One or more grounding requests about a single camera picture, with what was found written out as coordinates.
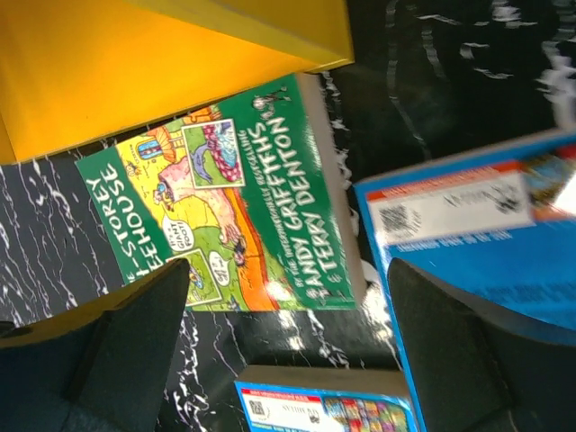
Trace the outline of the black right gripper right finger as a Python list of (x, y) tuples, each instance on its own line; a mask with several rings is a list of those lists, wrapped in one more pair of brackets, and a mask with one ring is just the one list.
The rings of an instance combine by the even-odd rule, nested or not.
[(386, 295), (422, 431), (573, 431), (575, 332), (394, 258)]

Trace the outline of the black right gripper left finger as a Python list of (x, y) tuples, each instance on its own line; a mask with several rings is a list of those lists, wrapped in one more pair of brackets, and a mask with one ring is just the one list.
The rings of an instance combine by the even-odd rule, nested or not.
[(179, 258), (73, 310), (1, 323), (3, 431), (152, 431), (189, 285)]

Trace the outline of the green 104-Storey Treehouse book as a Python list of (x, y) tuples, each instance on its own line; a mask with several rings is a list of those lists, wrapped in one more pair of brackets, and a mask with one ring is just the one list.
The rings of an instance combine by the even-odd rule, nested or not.
[(352, 310), (365, 297), (317, 76), (281, 77), (76, 166), (126, 283), (183, 259), (192, 311)]

